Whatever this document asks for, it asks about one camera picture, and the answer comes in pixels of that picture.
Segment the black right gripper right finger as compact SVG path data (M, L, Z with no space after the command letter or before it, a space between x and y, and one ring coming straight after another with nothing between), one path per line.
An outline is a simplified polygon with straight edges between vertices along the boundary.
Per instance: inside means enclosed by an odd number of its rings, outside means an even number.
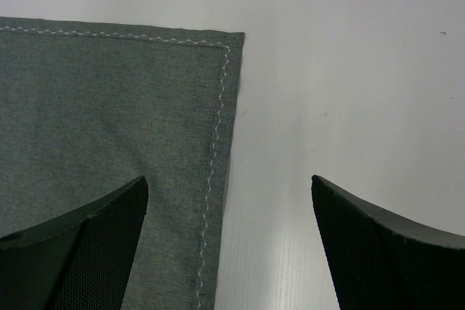
M464 237L312 177L312 204L340 309L463 309Z

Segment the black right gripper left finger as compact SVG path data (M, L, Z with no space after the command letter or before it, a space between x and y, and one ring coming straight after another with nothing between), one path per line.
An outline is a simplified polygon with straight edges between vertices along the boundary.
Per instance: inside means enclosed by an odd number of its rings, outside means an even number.
M120 309L147 212L140 176L1 238L2 310Z

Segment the grey cloth napkin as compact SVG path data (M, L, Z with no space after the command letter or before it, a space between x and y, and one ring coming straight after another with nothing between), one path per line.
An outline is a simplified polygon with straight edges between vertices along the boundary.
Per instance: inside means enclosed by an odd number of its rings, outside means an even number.
M1 234L144 176L124 309L212 309L243 33L1 19Z

